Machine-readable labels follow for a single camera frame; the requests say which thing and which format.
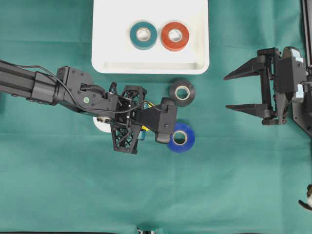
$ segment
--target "blue tape roll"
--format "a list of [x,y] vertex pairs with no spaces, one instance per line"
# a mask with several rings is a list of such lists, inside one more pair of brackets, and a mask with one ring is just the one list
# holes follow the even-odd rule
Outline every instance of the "blue tape roll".
[[[183,133],[186,141],[183,144],[177,144],[174,141],[174,135],[176,133]],[[175,131],[172,134],[171,139],[167,147],[175,153],[183,153],[189,151],[195,144],[195,133],[192,128],[185,123],[176,123]]]
[[[137,32],[144,29],[147,29],[150,32],[150,37],[146,41],[141,41],[137,38]],[[130,39],[135,48],[139,50],[148,50],[151,49],[156,43],[157,30],[148,22],[140,22],[132,27],[130,31]]]
[[141,132],[138,135],[137,139],[138,140],[145,140],[145,136],[146,136],[146,131],[145,130],[141,130]]

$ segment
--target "black tape roll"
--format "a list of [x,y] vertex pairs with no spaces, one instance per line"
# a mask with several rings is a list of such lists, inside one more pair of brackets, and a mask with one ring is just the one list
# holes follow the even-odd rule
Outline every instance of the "black tape roll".
[[[187,92],[186,98],[179,98],[177,92],[179,89],[184,89]],[[196,96],[195,87],[187,80],[179,80],[173,83],[169,89],[170,98],[175,100],[177,106],[185,107],[190,105]]]

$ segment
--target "black cable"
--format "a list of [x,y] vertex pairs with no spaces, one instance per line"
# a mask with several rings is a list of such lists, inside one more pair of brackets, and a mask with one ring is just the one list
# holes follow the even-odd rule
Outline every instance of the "black cable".
[[84,108],[82,107],[78,102],[77,100],[75,99],[75,97],[73,96],[72,92],[67,88],[67,86],[63,83],[63,81],[61,81],[57,76],[55,76],[52,72],[50,72],[48,69],[44,68],[44,67],[41,67],[41,66],[37,66],[37,65],[34,65],[34,66],[24,66],[24,65],[16,65],[16,64],[13,64],[13,63],[9,63],[9,62],[6,62],[6,61],[3,61],[0,59],[1,62],[3,63],[6,63],[6,64],[9,64],[9,65],[12,65],[12,66],[15,66],[15,67],[19,67],[19,68],[35,68],[35,69],[40,69],[40,70],[43,70],[45,71],[46,73],[48,73],[50,76],[52,76],[53,78],[56,79],[57,82],[59,82],[63,87],[64,89],[67,91],[67,93],[69,94],[69,96],[71,97],[71,99],[73,100],[74,104],[76,105],[76,107],[78,107],[79,109],[82,109],[82,110],[87,110],[87,111],[104,111],[104,112],[108,112],[108,113],[113,113],[113,114],[124,114],[124,113],[127,113],[127,112],[130,112],[130,111],[133,111],[139,107],[141,107],[141,103],[138,104],[137,106],[133,107],[133,108],[130,108],[128,110],[125,110],[125,111],[108,111],[108,110],[102,110],[102,109],[88,109],[88,108]]
[[99,90],[102,93],[102,97],[107,98],[107,92],[106,90],[99,86],[99,85],[84,85],[81,87],[82,91],[87,91],[87,90]]
[[121,122],[118,122],[118,121],[114,121],[114,120],[110,120],[109,121],[110,123],[113,123],[113,124],[117,124],[117,125],[121,125],[121,126],[126,126],[126,127],[128,127],[128,125],[126,124],[126,123],[121,123]]

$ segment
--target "green tablecloth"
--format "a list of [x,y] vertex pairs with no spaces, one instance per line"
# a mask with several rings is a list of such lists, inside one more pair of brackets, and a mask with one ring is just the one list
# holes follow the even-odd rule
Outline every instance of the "green tablecloth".
[[[197,97],[178,111],[197,137],[185,154],[156,144],[152,133],[138,155],[114,153],[111,136],[88,116],[1,94],[0,230],[311,233],[312,214],[297,204],[311,181],[310,138],[292,121],[265,127],[226,110],[260,102],[260,83],[222,80],[257,49],[304,51],[300,2],[209,1],[211,65],[185,76]],[[69,65],[119,90],[142,85],[160,102],[175,76],[92,68],[92,10],[91,0],[1,0],[0,58],[52,71]]]

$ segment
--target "tape roll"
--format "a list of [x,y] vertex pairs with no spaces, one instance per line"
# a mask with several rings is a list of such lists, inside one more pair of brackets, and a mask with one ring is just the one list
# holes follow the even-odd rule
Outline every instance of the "tape roll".
[[[175,140],[176,134],[184,135],[184,142],[177,142]],[[184,153],[189,151],[195,144],[195,133],[192,128],[185,123],[176,123],[175,131],[171,135],[170,142],[167,147],[175,153]]]
[[141,132],[138,135],[137,139],[138,140],[145,140],[145,136],[146,136],[146,131],[145,130],[141,130]]
[[[179,97],[179,90],[186,91],[186,97]],[[187,80],[179,80],[170,86],[169,96],[170,98],[175,100],[177,106],[185,107],[190,105],[194,101],[196,97],[196,90],[195,87]]]
[[93,117],[93,122],[94,122],[94,125],[99,130],[101,130],[102,132],[105,132],[105,133],[111,133],[112,132],[110,124],[105,123],[105,122],[100,122],[100,121],[98,121],[98,118],[96,118],[96,117]]
[[161,32],[163,46],[170,51],[183,50],[190,39],[190,33],[186,26],[179,22],[168,23]]
[[157,41],[157,30],[148,22],[139,22],[131,28],[130,39],[135,48],[148,50]]

